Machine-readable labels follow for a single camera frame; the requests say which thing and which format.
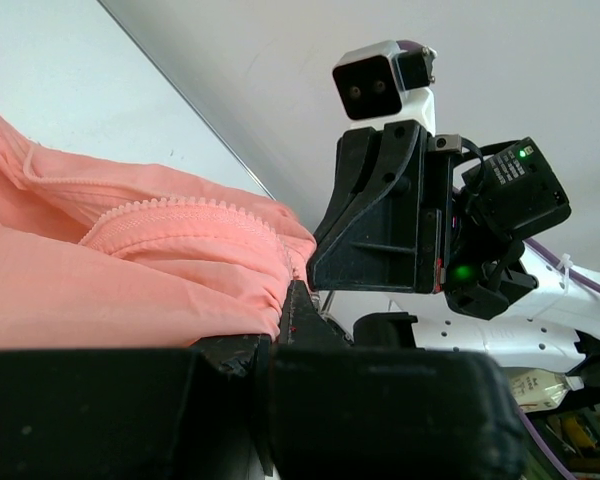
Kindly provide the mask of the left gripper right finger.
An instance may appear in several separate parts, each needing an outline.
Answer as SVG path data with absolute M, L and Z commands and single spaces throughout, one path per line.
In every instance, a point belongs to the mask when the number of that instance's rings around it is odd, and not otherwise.
M 284 479 L 517 479 L 526 463 L 494 360 L 351 346 L 301 281 L 270 356 L 269 444 Z

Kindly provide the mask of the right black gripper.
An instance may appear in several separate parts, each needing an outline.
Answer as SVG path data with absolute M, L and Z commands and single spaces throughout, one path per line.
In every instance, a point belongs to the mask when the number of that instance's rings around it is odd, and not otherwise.
M 414 120 L 346 131 L 333 192 L 307 264 L 321 291 L 436 294 L 449 262 L 458 134 Z

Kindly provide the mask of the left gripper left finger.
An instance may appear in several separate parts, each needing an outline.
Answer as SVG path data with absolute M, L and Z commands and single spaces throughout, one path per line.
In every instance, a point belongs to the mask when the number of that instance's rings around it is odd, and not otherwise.
M 0 479 L 263 479 L 259 336 L 0 351 Z

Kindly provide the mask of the salmon pink jacket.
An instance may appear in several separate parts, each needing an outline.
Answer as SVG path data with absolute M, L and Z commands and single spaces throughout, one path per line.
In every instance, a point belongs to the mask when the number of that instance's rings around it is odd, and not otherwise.
M 277 337 L 315 248 L 274 200 L 46 148 L 0 115 L 0 349 Z

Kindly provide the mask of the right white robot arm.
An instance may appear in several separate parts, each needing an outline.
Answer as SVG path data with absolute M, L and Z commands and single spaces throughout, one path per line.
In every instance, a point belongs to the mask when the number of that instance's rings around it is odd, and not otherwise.
M 600 273 L 535 241 L 569 199 L 530 138 L 479 147 L 414 120 L 346 131 L 308 262 L 312 289 L 440 294 L 519 329 L 476 349 L 600 388 Z

